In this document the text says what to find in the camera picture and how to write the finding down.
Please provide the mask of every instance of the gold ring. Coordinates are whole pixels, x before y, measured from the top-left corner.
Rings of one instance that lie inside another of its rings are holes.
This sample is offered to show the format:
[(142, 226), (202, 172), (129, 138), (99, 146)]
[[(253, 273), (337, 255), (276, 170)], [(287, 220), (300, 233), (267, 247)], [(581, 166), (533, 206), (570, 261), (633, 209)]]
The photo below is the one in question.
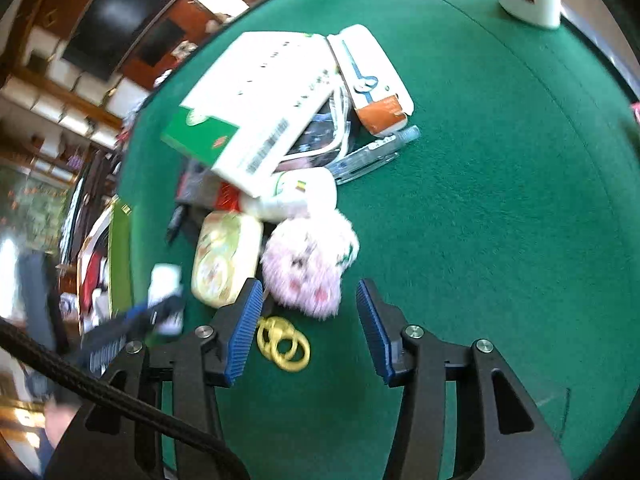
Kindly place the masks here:
[[(264, 331), (267, 331), (268, 341), (264, 339)], [(269, 361), (273, 361), (279, 368), (287, 372), (299, 372), (309, 363), (311, 350), (309, 341), (298, 332), (295, 327), (282, 317), (273, 316), (268, 319), (258, 318), (258, 333), (256, 335), (260, 353)], [(284, 354), (278, 351), (278, 344), (283, 340), (291, 341), (291, 348)], [(303, 356), (300, 361), (291, 362), (291, 359), (302, 346)]]

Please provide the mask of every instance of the green label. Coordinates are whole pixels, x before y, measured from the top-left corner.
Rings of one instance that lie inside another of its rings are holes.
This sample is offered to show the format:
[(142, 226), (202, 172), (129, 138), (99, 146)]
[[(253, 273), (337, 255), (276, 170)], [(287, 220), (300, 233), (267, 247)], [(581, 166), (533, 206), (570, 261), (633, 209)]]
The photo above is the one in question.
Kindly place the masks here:
[(162, 140), (175, 150), (213, 166), (239, 128), (216, 117), (201, 116), (184, 106), (162, 133)]

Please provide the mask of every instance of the clutter of items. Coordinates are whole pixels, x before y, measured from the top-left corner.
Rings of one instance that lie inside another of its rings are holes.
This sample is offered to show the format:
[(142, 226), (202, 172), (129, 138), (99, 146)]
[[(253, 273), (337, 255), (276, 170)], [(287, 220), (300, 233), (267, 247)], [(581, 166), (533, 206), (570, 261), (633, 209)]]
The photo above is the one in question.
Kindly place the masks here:
[[(260, 279), (258, 348), (283, 370), (305, 368), (310, 346), (288, 320), (270, 314), (280, 307), (319, 320), (338, 314), (342, 274), (360, 244), (336, 209), (337, 186), (398, 158), (420, 136), (408, 126), (413, 111), (363, 25), (327, 38), (246, 32), (162, 132), (184, 155), (166, 241), (181, 235), (193, 244), (194, 297), (224, 308), (248, 278)], [(180, 267), (157, 265), (148, 306), (179, 294), (181, 280)], [(182, 325), (180, 311), (166, 312), (155, 330), (178, 335)], [(290, 341), (289, 351), (278, 351), (281, 340)]]

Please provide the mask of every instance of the fluffy pink pom pom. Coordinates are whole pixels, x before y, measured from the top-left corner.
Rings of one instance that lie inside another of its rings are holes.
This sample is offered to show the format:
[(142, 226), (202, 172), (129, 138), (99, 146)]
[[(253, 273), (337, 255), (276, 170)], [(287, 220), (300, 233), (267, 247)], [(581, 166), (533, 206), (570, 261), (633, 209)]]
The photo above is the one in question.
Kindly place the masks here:
[(359, 248), (351, 223), (337, 210), (285, 220), (262, 256), (265, 288), (277, 302), (308, 316), (335, 316), (342, 272)]

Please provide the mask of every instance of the barcode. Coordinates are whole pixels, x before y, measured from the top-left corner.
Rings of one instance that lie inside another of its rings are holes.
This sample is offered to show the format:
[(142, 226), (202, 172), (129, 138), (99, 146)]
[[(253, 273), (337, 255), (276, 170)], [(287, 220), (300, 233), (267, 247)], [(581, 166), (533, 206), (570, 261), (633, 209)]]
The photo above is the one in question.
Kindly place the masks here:
[(127, 339), (122, 336), (120, 339), (93, 352), (89, 357), (89, 370), (94, 374), (102, 375), (103, 367), (106, 368), (109, 366), (111, 361), (113, 361), (116, 355), (119, 354), (120, 350), (122, 350), (126, 342)]
[(271, 151), (272, 147), (278, 142), (280, 136), (285, 132), (285, 130), (289, 127), (289, 121), (286, 119), (281, 120), (276, 126), (276, 129), (272, 131), (271, 135), (267, 140), (264, 141), (264, 144), (258, 150), (258, 153), (255, 154), (254, 158), (252, 158), (251, 162), (246, 167), (246, 172), (249, 174), (254, 174), (260, 168), (265, 157)]

